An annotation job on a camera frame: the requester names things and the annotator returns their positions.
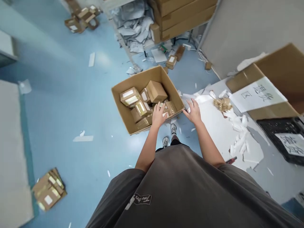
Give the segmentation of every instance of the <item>gray wall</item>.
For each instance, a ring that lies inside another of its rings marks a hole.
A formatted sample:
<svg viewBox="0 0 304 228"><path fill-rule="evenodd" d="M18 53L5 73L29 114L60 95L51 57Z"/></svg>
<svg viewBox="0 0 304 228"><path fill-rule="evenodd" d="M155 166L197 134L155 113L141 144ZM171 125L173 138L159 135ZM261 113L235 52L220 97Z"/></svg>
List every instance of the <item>gray wall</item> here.
<svg viewBox="0 0 304 228"><path fill-rule="evenodd" d="M303 0L223 0L202 50L223 79L242 60L289 42L304 52Z"/></svg>

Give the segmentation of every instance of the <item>sneaker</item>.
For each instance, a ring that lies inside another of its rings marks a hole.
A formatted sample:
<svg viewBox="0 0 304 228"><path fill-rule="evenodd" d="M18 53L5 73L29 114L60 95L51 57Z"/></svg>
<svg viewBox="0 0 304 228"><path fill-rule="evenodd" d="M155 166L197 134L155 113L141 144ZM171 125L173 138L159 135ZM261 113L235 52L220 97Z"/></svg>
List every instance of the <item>sneaker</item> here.
<svg viewBox="0 0 304 228"><path fill-rule="evenodd" d="M171 124L170 128L171 128L171 135L172 136L176 135L176 125L175 124Z"/></svg>
<svg viewBox="0 0 304 228"><path fill-rule="evenodd" d="M162 140L162 147L165 148L168 146L168 142L169 142L169 138L168 137L164 137Z"/></svg>

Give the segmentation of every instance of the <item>right hand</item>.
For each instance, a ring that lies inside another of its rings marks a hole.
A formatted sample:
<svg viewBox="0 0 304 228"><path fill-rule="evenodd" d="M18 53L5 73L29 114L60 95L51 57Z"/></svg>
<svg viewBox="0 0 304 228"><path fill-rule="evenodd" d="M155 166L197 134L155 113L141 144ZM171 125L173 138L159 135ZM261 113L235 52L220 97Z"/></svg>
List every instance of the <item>right hand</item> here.
<svg viewBox="0 0 304 228"><path fill-rule="evenodd" d="M190 106L190 113L188 113L186 110L183 109L183 113L185 116L194 124L198 124L202 122L202 119L200 117L200 108L196 100L191 98L192 102L187 100L187 103Z"/></svg>

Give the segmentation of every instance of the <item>open cardboard box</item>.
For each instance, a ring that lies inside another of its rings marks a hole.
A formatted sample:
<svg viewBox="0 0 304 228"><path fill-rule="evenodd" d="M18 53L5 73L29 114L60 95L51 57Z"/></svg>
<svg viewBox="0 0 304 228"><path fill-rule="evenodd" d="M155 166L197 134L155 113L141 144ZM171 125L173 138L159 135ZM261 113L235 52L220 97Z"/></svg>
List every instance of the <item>open cardboard box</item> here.
<svg viewBox="0 0 304 228"><path fill-rule="evenodd" d="M130 135L146 131L151 126L148 126L142 130L138 130L136 128L131 114L131 109L129 109L123 103L120 102L120 93L132 87L135 87L138 91L142 91L147 86L149 81L160 82L168 95L168 100L172 101L177 109L177 112L169 116L167 119L171 119L172 117L178 115L184 109L184 104L181 100L181 97L179 96L176 88L174 87L172 81L170 80L169 76L162 68L162 66L156 66L154 68L135 74L134 76L120 82L111 89L119 114Z"/></svg>
<svg viewBox="0 0 304 228"><path fill-rule="evenodd" d="M248 111L254 120L304 113L304 55L292 43L251 64L226 85L234 93L262 77L267 77L288 101Z"/></svg>

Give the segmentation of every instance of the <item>black pants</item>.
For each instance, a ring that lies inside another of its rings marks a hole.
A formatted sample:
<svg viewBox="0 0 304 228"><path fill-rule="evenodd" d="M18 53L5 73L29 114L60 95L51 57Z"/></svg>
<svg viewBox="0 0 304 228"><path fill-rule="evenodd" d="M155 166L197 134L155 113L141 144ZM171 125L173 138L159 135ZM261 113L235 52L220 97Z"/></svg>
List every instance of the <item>black pants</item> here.
<svg viewBox="0 0 304 228"><path fill-rule="evenodd" d="M180 141L178 141L177 139L173 139L170 146L175 146L175 145L178 145L178 144L182 144ZM158 151L162 150L163 148L159 148L155 151L155 153L157 153Z"/></svg>

